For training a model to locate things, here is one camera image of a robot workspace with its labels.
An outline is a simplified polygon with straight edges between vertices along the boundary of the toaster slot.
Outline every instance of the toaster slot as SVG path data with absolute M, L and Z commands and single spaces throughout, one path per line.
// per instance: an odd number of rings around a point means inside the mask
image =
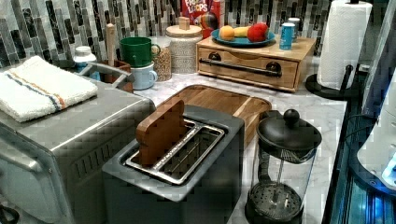
M 216 127 L 188 119 L 185 121 L 188 132 L 152 167 L 139 164 L 139 151 L 124 165 L 171 184 L 183 184 L 225 134 Z
M 180 179 L 191 172 L 213 148 L 220 132 L 203 127 L 193 138 L 160 169 L 161 172 Z

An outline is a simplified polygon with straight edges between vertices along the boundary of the toaster oven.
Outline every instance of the toaster oven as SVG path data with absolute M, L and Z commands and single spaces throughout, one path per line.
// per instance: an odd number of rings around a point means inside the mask
M 101 167 L 155 110 L 150 99 L 96 85 L 96 97 L 41 119 L 18 123 L 0 111 L 0 194 L 40 221 L 106 223 Z

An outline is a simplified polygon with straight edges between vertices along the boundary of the blue mug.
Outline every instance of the blue mug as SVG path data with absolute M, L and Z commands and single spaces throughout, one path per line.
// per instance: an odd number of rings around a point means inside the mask
M 158 79 L 158 75 L 154 72 L 153 68 L 154 63 L 146 67 L 131 68 L 132 76 L 134 76 L 134 90 L 141 91 L 154 85 Z

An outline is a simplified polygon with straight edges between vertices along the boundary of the stainless steel toaster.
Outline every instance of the stainless steel toaster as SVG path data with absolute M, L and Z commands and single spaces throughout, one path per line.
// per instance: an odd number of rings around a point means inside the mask
M 152 167 L 135 159 L 136 140 L 105 163 L 109 224 L 227 222 L 241 194 L 244 121 L 194 105 L 183 118 L 188 132 Z

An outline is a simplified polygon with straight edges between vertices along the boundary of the jar lid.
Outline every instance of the jar lid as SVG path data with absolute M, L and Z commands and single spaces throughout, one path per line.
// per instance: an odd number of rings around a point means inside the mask
M 88 46 L 80 46 L 76 48 L 76 56 L 84 57 L 91 54 L 91 48 Z
M 156 44 L 162 49 L 169 47 L 172 42 L 172 39 L 167 36 L 151 36 L 149 38 L 151 39 L 151 44 Z
M 166 28 L 166 35 L 171 37 L 196 37 L 202 35 L 202 28 L 191 25 L 189 30 L 182 30 L 178 25 Z
M 269 117 L 260 121 L 257 133 L 275 150 L 307 151 L 320 145 L 322 138 L 318 129 L 300 119 L 296 110 L 289 109 L 284 116 L 278 111 L 267 114 Z

